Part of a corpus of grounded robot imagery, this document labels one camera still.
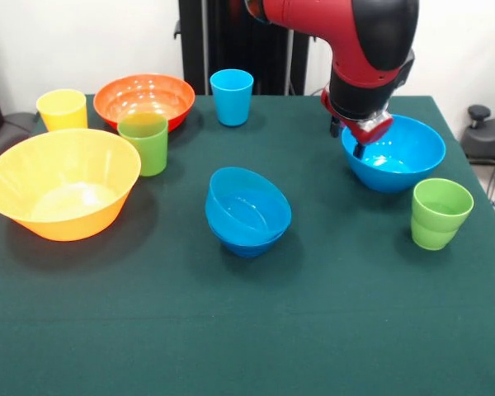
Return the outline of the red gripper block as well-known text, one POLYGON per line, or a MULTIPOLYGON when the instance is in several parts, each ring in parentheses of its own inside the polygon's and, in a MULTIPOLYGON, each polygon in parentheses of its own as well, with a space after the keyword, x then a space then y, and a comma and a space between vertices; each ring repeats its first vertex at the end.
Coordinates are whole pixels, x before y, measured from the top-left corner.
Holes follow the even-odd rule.
POLYGON ((362 159, 365 146, 381 139, 394 122, 393 116, 386 110, 376 111, 364 120, 353 120, 339 114, 330 102, 329 89, 325 87, 321 91, 321 103, 331 113, 330 135, 337 138, 344 127, 347 127, 356 139, 357 143, 353 156, 362 159))

